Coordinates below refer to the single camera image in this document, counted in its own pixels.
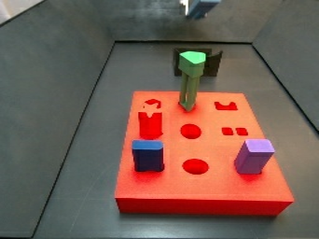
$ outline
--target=green hexagonal prism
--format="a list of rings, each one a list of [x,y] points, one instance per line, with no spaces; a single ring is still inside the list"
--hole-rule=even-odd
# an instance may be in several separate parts
[[[191,111],[197,96],[199,78],[203,75],[205,54],[185,51],[179,55],[179,70],[181,71],[181,86],[179,104]]]

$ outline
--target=purple cube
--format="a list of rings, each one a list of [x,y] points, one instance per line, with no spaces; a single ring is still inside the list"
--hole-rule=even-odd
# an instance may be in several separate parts
[[[243,175],[257,175],[272,157],[273,147],[268,139],[247,139],[235,158],[235,170]]]

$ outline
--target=red shape sorter board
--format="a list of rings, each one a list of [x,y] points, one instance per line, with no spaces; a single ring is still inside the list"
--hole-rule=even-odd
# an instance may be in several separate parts
[[[164,171],[160,173],[134,172],[130,148],[132,140],[140,139],[137,112],[149,99],[161,101],[162,135],[158,140],[162,142]],[[221,105],[235,102],[236,110],[217,110],[216,102]],[[185,124],[199,127],[200,137],[188,139],[181,135],[180,128]],[[235,170],[235,157],[248,138],[264,138],[264,134],[244,94],[199,92],[196,107],[187,113],[179,105],[179,92],[136,91],[114,192],[120,212],[277,215],[293,199],[275,157],[260,175],[240,175]],[[205,173],[185,172],[183,164],[191,159],[207,162]]]

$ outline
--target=blue cube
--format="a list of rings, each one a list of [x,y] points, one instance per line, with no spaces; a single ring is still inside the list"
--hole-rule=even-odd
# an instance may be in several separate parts
[[[132,152],[136,172],[160,172],[164,170],[162,143],[160,140],[133,140]]]
[[[187,17],[189,19],[200,19],[220,3],[220,0],[195,0],[188,9]]]

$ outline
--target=gray surface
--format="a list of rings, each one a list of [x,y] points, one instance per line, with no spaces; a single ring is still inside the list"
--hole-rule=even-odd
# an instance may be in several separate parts
[[[224,51],[201,91],[244,92],[295,196],[277,218],[120,215],[113,189],[133,91],[177,91],[172,48]],[[319,138],[249,45],[116,44],[34,238],[319,237]]]
[[[187,20],[179,0],[100,2],[116,40],[253,42],[283,0],[223,0],[203,20]]]
[[[113,45],[89,1],[0,28],[0,236],[32,236]]]
[[[319,131],[317,22],[317,0],[287,0],[253,46]]]

